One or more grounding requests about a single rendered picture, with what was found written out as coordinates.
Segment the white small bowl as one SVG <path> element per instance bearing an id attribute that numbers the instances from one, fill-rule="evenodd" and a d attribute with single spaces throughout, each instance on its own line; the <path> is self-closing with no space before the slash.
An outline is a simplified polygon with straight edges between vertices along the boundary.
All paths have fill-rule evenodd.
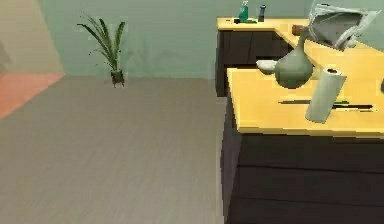
<path id="1" fill-rule="evenodd" d="M 276 64 L 275 60 L 258 60 L 256 62 L 258 69 L 265 75 L 273 74 Z"/>

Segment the green potted house plant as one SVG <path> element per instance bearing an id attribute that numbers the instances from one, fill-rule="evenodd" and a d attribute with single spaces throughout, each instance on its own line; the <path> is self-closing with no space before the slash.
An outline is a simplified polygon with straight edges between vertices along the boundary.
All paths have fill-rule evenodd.
<path id="1" fill-rule="evenodd" d="M 77 26 L 84 28 L 99 44 L 100 49 L 96 49 L 105 57 L 105 63 L 110 67 L 110 77 L 113 87 L 120 84 L 125 86 L 125 78 L 120 66 L 120 53 L 121 53 L 121 41 L 122 35 L 126 23 L 120 22 L 114 34 L 111 35 L 109 28 L 102 18 L 94 19 L 90 15 L 85 14 L 84 18 L 88 21 L 88 24 L 77 23 Z"/>

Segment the green round vase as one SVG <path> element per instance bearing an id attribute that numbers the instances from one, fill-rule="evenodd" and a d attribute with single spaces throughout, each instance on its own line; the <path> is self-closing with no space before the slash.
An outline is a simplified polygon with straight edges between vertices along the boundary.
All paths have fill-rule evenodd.
<path id="1" fill-rule="evenodd" d="M 304 44 L 308 36 L 309 29 L 304 27 L 295 49 L 277 61 L 275 79 L 281 87 L 297 89 L 311 77 L 313 66 L 304 51 Z"/>

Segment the green spray bottle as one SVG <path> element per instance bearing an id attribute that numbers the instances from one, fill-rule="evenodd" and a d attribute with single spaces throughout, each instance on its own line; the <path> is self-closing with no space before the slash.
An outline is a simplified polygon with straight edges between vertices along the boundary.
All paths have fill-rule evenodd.
<path id="1" fill-rule="evenodd" d="M 248 20 L 248 0 L 242 1 L 238 18 L 241 22 Z"/>

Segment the dark cupboard with yellow worktop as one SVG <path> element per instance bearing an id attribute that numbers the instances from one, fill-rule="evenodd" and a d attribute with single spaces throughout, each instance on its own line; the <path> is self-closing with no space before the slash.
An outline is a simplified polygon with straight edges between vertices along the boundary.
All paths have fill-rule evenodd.
<path id="1" fill-rule="evenodd" d="M 347 77 L 339 98 L 374 109 L 305 118 L 315 81 L 280 87 L 255 66 L 296 46 L 293 19 L 217 21 L 216 92 L 227 100 L 220 159 L 224 224 L 384 224 L 384 52 L 309 41 L 318 68 Z"/>

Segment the white paper towel roll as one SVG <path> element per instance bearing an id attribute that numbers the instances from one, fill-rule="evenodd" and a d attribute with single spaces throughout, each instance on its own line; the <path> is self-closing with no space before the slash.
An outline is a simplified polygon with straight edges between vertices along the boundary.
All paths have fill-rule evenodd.
<path id="1" fill-rule="evenodd" d="M 314 123 L 324 124 L 345 80 L 346 76 L 338 70 L 332 68 L 323 69 L 307 108 L 305 118 Z"/>

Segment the black long knife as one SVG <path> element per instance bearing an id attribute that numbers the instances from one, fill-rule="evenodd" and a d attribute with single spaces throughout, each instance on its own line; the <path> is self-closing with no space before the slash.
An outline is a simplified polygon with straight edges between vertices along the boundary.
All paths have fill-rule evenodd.
<path id="1" fill-rule="evenodd" d="M 310 100 L 283 100 L 279 101 L 280 104 L 310 104 Z M 373 105 L 369 104 L 350 104 L 347 101 L 336 102 L 332 109 L 359 109 L 359 110 L 371 110 L 374 109 Z"/>

